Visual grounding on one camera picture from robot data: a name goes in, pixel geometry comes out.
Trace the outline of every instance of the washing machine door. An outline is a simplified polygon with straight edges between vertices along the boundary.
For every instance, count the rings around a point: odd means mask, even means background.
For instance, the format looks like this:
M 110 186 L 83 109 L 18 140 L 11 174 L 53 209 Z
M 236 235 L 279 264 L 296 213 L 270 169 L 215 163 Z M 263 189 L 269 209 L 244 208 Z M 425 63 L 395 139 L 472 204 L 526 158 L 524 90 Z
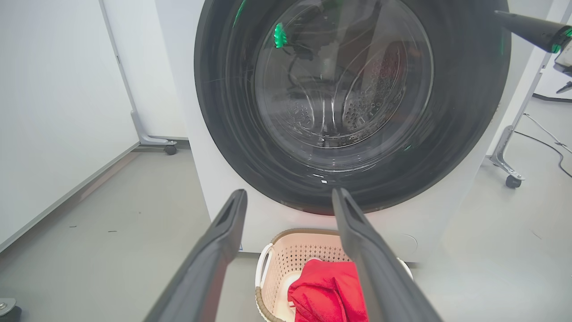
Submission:
M 506 0 L 207 0 L 195 47 L 202 115 L 235 171 L 287 206 L 364 211 L 447 175 L 498 106 Z

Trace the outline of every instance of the red cloth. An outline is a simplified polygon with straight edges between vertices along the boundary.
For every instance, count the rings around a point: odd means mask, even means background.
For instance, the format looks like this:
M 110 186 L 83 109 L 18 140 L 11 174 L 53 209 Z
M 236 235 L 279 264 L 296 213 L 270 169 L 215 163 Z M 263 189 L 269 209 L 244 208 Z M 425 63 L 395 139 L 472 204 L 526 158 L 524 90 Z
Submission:
M 288 288 L 295 322 L 367 322 L 366 304 L 352 262 L 309 260 Z

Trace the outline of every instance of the caster wheel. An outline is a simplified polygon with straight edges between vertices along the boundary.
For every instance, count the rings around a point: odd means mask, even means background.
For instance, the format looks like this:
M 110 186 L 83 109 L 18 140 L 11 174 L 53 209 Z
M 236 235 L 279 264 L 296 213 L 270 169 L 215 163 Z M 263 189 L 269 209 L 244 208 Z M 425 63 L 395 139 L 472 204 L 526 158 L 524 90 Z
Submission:
M 177 153 L 177 148 L 175 146 L 166 146 L 165 153 L 167 153 L 168 155 L 173 155 Z
M 20 322 L 21 316 L 22 309 L 20 307 L 13 307 L 10 312 L 0 316 L 0 322 Z
M 518 188 L 521 186 L 522 181 L 515 179 L 513 176 L 509 175 L 506 177 L 506 186 L 509 188 Z

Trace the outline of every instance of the white washing machine body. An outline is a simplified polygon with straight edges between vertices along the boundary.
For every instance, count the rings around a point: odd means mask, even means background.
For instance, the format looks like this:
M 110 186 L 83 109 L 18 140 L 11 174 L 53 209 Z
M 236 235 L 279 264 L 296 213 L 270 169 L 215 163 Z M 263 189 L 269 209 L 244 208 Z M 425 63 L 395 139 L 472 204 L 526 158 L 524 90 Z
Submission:
M 217 148 L 201 113 L 194 72 L 195 38 L 203 3 L 203 0 L 157 0 L 157 10 L 211 219 L 216 217 L 234 190 L 245 189 L 248 209 L 241 243 L 244 252 L 260 252 L 276 234 L 287 229 L 336 229 L 333 216 L 293 209 L 256 190 L 231 167 Z M 511 72 L 518 67 L 522 66 L 511 66 Z M 508 103 L 512 94 L 505 92 L 501 101 Z M 498 128 L 499 116 L 504 114 L 507 105 L 500 106 L 474 148 L 443 179 L 409 200 L 367 214 L 373 227 L 398 257 L 410 262 L 422 261 L 438 244 L 450 218 L 473 184 Z

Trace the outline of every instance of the metal stand leg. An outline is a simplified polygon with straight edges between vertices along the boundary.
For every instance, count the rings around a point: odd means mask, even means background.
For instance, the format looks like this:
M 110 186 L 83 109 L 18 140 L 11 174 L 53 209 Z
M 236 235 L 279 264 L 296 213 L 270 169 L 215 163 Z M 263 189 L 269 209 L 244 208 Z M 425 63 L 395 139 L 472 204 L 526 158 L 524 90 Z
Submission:
M 509 177 L 506 180 L 506 185 L 510 188 L 518 188 L 521 185 L 521 181 L 525 179 L 522 175 L 518 174 L 514 169 L 509 166 L 505 161 L 505 149 L 510 140 L 510 137 L 513 135 L 514 127 L 509 125 L 505 128 L 500 136 L 499 143 L 496 145 L 495 151 L 489 157 L 491 162 L 496 166 L 503 169 L 506 173 L 509 174 Z
M 113 32 L 111 30 L 111 26 L 109 25 L 109 20 L 107 12 L 105 11 L 105 5 L 103 0 L 100 0 L 100 8 L 101 8 L 101 13 L 104 17 L 105 26 L 107 27 L 108 30 L 109 40 L 111 41 L 113 53 L 115 54 L 115 57 L 117 59 L 117 66 L 119 67 L 121 78 L 123 79 L 125 90 L 127 91 L 127 97 L 129 98 L 129 102 L 131 103 L 131 108 L 132 108 L 131 118 L 133 119 L 133 124 L 135 125 L 135 131 L 137 131 L 137 136 L 139 136 L 139 142 L 141 142 L 141 144 L 151 145 L 151 146 L 165 146 L 164 150 L 168 155 L 173 155 L 177 153 L 177 148 L 174 146 L 177 143 L 176 141 L 171 141 L 166 139 L 155 139 L 147 135 L 145 127 L 143 127 L 143 124 L 141 123 L 141 118 L 137 113 L 137 106 L 135 105 L 135 101 L 133 100 L 131 88 L 129 87 L 129 83 L 127 82 L 127 77 L 125 76 L 123 65 L 121 64 L 121 59 L 119 58 L 119 52 L 117 51 L 117 46 L 115 45 L 115 39 L 113 38 Z
M 166 139 L 156 139 L 151 138 L 145 132 L 143 128 L 143 124 L 141 124 L 141 119 L 139 118 L 139 114 L 137 111 L 131 111 L 131 118 L 133 119 L 133 124 L 135 125 L 135 130 L 137 131 L 137 135 L 139 136 L 139 141 L 141 144 L 153 145 L 153 146 L 173 146 L 177 143 L 177 141 L 170 141 Z

